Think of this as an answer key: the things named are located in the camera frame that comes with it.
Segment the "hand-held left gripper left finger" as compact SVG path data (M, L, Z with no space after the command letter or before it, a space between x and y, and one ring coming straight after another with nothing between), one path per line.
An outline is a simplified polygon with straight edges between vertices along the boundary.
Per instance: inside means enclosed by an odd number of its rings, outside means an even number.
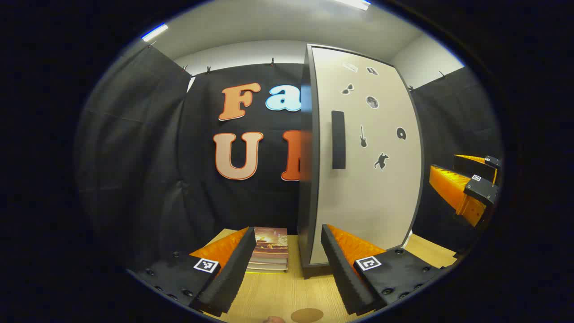
M184 309L220 317L239 292L255 246L255 228L246 227L196 251L130 266L128 273Z

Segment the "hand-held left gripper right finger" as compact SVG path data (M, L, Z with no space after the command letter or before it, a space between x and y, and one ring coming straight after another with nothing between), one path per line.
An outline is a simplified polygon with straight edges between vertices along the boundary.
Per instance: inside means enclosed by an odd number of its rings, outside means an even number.
M443 271L402 247L386 251L326 223L321 244L348 314L389 306Z

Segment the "round brown coaster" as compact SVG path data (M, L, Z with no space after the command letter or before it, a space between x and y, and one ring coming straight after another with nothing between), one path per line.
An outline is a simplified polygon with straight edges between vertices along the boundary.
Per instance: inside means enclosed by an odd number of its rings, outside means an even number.
M291 320L295 323L315 323L322 319L323 311L316 308L303 308L291 314Z

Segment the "black cabinet door handle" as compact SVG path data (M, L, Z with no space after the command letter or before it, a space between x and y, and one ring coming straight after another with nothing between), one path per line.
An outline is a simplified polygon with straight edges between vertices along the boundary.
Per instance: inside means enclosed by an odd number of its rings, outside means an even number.
M346 123L344 112L331 112L332 129L332 169L346 169Z

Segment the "stack of books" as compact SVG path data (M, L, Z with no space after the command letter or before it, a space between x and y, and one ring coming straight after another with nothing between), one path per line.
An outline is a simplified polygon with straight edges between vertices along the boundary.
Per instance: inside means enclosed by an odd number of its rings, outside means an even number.
M256 246L247 272L287 272L289 259L288 230L280 227L254 227Z

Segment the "black backdrop cloth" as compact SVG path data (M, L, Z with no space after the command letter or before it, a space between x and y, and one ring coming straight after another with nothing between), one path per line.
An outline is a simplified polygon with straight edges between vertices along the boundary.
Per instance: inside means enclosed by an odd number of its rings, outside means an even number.
M331 112L344 112L346 169L332 169ZM396 67L307 44L303 63L248 64L192 76L140 42L88 98L76 137L78 192L124 266L193 252L222 229L298 235L300 264L327 266L322 225L383 249L422 235L431 165L500 147L488 105L485 143L431 119Z

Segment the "ceiling panel light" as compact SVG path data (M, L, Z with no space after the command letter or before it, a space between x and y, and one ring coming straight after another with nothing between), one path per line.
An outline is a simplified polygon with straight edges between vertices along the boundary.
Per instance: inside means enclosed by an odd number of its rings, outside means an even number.
M363 10L363 11L367 11L368 8L371 6L371 2L367 1L367 0L333 0L335 2L359 9L359 10Z

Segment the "ceiling strip light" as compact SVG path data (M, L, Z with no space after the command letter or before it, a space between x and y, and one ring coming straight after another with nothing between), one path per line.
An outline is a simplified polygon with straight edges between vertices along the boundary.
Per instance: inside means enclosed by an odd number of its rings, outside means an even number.
M164 31L168 30L168 25L161 24L156 26L153 30L148 31L145 35L141 37L143 41L150 42L152 39L156 38L158 35L162 34Z

